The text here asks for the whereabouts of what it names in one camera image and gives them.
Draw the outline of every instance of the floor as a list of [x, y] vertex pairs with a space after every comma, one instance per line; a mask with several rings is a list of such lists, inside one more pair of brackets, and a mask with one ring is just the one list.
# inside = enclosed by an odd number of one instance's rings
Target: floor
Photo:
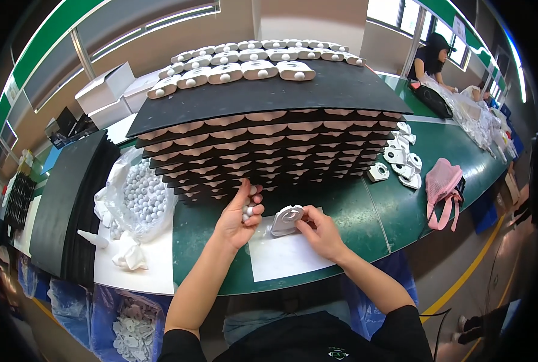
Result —
[[[524, 185], [523, 180], [520, 179], [519, 184]], [[528, 187], [525, 187], [514, 208], [528, 197], [527, 194]], [[518, 298], [528, 285], [537, 250], [535, 231], [528, 221], [516, 230], [509, 226], [510, 221], [511, 213], [499, 224], [476, 235], [467, 210], [461, 213], [455, 232], [449, 228], [434, 231], [404, 249], [416, 281], [419, 312], [434, 314], [452, 308], [439, 336], [441, 317], [423, 321], [432, 351], [439, 337], [438, 361], [472, 361], [483, 343], [471, 342], [463, 346], [450, 342], [458, 316], [482, 315], [485, 310]], [[25, 322], [18, 322], [21, 330], [27, 339], [35, 341], [32, 344], [37, 345], [45, 360], [98, 360], [50, 318], [48, 303], [38, 305], [26, 298], [17, 281], [10, 279], [13, 299], [25, 317]], [[227, 303], [228, 297], [219, 297], [201, 328], [202, 346], [209, 361], [226, 348], [221, 328]]]

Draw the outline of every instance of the workbench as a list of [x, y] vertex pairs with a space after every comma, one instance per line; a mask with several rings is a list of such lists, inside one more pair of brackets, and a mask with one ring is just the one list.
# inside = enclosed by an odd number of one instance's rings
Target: workbench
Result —
[[[375, 184], [367, 177], [363, 177], [341, 179], [337, 187], [321, 188], [317, 193], [288, 191], [283, 188], [262, 193], [265, 205], [264, 216], [274, 215], [287, 205], [321, 206], [323, 211], [334, 219], [344, 242], [369, 262], [408, 246], [418, 240], [420, 235], [430, 233], [431, 230], [425, 228], [424, 177], [438, 158], [447, 158], [453, 165], [460, 165], [464, 172], [467, 183], [461, 211], [488, 190], [508, 167], [503, 163], [497, 151], [494, 151], [497, 159], [494, 159], [488, 152], [482, 151], [454, 121], [437, 118], [431, 110], [415, 98], [408, 89], [406, 80], [385, 75], [380, 77], [414, 112], [414, 115], [407, 116], [406, 119], [412, 133], [417, 136], [416, 144], [410, 145], [410, 152], [416, 153], [423, 162], [420, 190], [415, 191], [405, 187], [398, 181], [397, 175], [391, 171], [388, 180]], [[34, 196], [41, 195], [42, 189], [43, 187], [36, 188]], [[179, 202], [176, 205], [171, 265], [175, 286], [180, 285], [198, 259], [223, 207], [222, 203], [188, 206]], [[441, 206], [436, 208], [436, 212], [438, 215], [441, 214]], [[246, 245], [237, 253], [219, 295], [257, 293], [292, 287], [328, 278], [341, 272], [338, 266], [331, 266], [287, 278], [253, 282], [251, 259], [248, 254], [248, 245]], [[115, 287], [123, 288], [122, 283]]]

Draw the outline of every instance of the black bag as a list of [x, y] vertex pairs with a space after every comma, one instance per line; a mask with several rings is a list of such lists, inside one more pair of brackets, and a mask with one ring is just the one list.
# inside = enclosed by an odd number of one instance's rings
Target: black bag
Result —
[[419, 82], [410, 83], [409, 87], [416, 97], [440, 118], [445, 119], [453, 117], [450, 106], [446, 104], [444, 98], [442, 98], [437, 91], [423, 86]]

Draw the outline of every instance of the person's left hand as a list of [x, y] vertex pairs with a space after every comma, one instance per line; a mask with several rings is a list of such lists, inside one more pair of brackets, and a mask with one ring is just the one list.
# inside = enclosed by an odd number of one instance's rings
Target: person's left hand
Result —
[[[249, 182], [248, 178], [243, 179], [239, 191], [221, 213], [213, 232], [216, 239], [234, 247], [235, 252], [249, 242], [249, 239], [255, 233], [257, 225], [261, 222], [261, 214], [265, 211], [265, 206], [260, 205], [263, 197], [258, 194], [263, 187], [261, 185], [256, 185], [255, 187], [257, 189], [255, 194], [250, 195], [251, 182]], [[243, 222], [243, 205], [250, 202], [248, 199], [258, 205], [253, 207], [253, 216]]]

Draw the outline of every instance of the hand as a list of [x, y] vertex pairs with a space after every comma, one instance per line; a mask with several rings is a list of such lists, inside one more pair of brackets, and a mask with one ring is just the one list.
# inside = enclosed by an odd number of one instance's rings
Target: hand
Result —
[[[251, 239], [257, 225], [261, 222], [261, 214], [265, 211], [265, 206], [259, 205], [263, 201], [263, 197], [258, 194], [263, 187], [261, 185], [255, 187], [257, 189], [255, 195], [250, 196], [251, 183], [248, 178], [243, 179], [239, 191], [221, 213], [213, 232], [216, 239], [222, 243], [228, 243], [235, 252]], [[253, 207], [253, 216], [243, 222], [243, 205], [250, 202], [248, 199], [258, 205]]]
[[[313, 222], [317, 230], [312, 229], [304, 220]], [[303, 207], [303, 218], [296, 221], [295, 226], [307, 238], [307, 241], [309, 241], [309, 244], [317, 254], [336, 264], [336, 260], [350, 250], [341, 241], [339, 231], [333, 219], [319, 211], [313, 205]]]

